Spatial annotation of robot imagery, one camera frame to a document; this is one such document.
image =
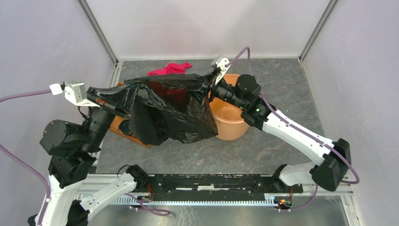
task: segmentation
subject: black plastic bag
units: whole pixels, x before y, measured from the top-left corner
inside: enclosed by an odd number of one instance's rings
[[[144,144],[160,145],[169,137],[183,144],[217,135],[206,78],[196,74],[168,74],[126,80],[132,95],[130,129]]]

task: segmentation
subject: orange bucket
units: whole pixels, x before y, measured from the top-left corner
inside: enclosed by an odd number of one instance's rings
[[[226,80],[226,83],[235,86],[238,77],[238,74],[226,74],[224,80]],[[209,105],[219,132],[217,138],[235,140],[242,137],[248,130],[248,124],[241,118],[241,109],[218,98],[214,98]]]

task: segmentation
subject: wall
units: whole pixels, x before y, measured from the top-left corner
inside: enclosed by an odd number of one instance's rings
[[[88,0],[118,58],[299,56],[328,0]]]
[[[47,89],[75,78],[107,87],[112,63],[77,1],[7,0],[0,3],[0,97]],[[0,143],[47,177],[49,156],[39,145],[52,119],[81,122],[63,95],[0,104]],[[27,225],[45,190],[30,172],[0,152],[0,224]]]
[[[351,144],[364,225],[396,225],[399,2],[339,1],[304,60],[328,137]]]

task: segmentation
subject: red cloth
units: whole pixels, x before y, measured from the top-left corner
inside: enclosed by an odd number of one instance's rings
[[[152,75],[162,75],[162,74],[184,74],[185,70],[190,67],[192,67],[192,65],[189,63],[183,63],[181,65],[176,63],[169,63],[164,68],[148,72],[147,75],[152,76]]]

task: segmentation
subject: marble-patterned surface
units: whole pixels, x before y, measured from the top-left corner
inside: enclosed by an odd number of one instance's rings
[[[170,61],[127,61],[120,81],[146,76]],[[188,60],[187,73],[212,71],[212,60]],[[286,116],[322,134],[309,86],[296,59],[253,59],[252,71],[268,100]],[[246,60],[238,60],[229,73],[248,73]],[[255,128],[234,141],[216,137],[183,145],[167,140],[160,146],[142,147],[109,132],[103,143],[97,173],[116,173],[124,164],[138,164],[147,173],[272,173],[279,165],[309,159],[281,139]]]

